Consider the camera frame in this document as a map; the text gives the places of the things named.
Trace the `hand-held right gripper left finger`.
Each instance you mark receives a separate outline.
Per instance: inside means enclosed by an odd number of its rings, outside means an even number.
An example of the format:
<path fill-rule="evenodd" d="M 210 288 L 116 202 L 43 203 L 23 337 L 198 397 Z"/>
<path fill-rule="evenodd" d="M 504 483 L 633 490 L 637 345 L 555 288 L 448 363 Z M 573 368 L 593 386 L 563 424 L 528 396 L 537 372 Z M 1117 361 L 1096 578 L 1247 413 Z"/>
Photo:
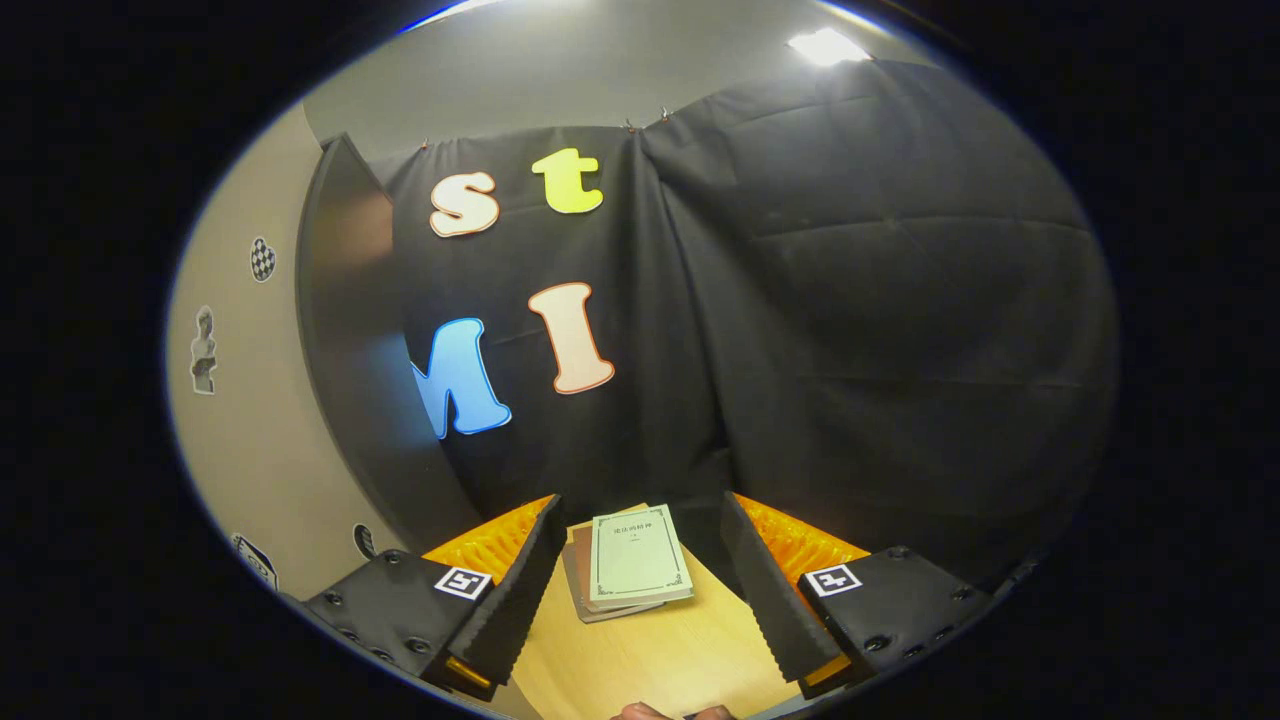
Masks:
<path fill-rule="evenodd" d="M 300 610 L 388 667 L 489 701 L 509 682 L 566 541 L 562 498 L 548 495 L 430 552 L 387 550 Z"/>

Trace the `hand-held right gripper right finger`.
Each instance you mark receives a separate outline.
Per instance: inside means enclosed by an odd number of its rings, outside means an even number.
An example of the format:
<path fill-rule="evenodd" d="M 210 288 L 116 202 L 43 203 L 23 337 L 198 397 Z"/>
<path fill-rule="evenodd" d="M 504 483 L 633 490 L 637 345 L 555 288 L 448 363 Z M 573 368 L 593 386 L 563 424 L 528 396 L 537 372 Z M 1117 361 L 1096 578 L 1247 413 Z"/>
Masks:
<path fill-rule="evenodd" d="M 915 550 L 872 553 L 735 492 L 721 538 L 783 679 L 809 700 L 900 671 L 991 606 Z"/>

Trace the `dark grey cabinet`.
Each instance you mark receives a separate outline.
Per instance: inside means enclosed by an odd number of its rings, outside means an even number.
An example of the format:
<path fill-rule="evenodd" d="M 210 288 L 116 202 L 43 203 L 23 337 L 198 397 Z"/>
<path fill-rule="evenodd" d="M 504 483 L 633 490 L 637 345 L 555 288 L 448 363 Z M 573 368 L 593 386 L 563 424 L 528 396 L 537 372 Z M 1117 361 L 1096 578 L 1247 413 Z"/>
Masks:
<path fill-rule="evenodd" d="M 425 553 L 477 525 L 429 419 L 404 337 L 394 204 L 348 135 L 321 143 L 300 220 L 296 301 L 324 421 L 390 544 Z"/>

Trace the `green book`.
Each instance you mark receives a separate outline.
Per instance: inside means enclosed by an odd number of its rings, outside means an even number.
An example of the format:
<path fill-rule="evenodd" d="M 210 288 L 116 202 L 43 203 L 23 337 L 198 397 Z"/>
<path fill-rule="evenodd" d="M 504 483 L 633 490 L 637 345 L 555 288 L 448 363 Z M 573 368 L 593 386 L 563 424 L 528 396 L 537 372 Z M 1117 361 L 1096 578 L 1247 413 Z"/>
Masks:
<path fill-rule="evenodd" d="M 694 596 L 692 574 L 669 506 L 594 516 L 586 600 L 599 610 Z"/>

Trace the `black backdrop cloth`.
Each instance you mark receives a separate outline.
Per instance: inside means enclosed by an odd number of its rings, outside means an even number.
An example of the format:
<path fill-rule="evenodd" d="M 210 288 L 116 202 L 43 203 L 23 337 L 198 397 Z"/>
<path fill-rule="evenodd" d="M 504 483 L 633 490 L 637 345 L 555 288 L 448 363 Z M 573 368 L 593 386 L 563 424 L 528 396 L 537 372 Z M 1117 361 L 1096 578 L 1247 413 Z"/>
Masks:
<path fill-rule="evenodd" d="M 669 119 L 378 167 L 412 372 L 484 516 L 666 503 L 727 568 L 728 491 L 989 585 L 1087 492 L 1114 287 L 1053 163 L 951 72 L 801 67 Z"/>

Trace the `ceiling light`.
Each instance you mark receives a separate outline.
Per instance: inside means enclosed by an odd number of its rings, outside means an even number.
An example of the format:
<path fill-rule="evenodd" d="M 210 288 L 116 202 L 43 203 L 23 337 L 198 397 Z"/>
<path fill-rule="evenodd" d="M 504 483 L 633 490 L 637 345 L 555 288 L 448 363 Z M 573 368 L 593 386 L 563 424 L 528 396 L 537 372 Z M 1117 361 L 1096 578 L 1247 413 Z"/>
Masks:
<path fill-rule="evenodd" d="M 833 67 L 844 61 L 872 61 L 874 58 L 852 38 L 826 27 L 791 37 L 787 47 L 818 67 Z"/>

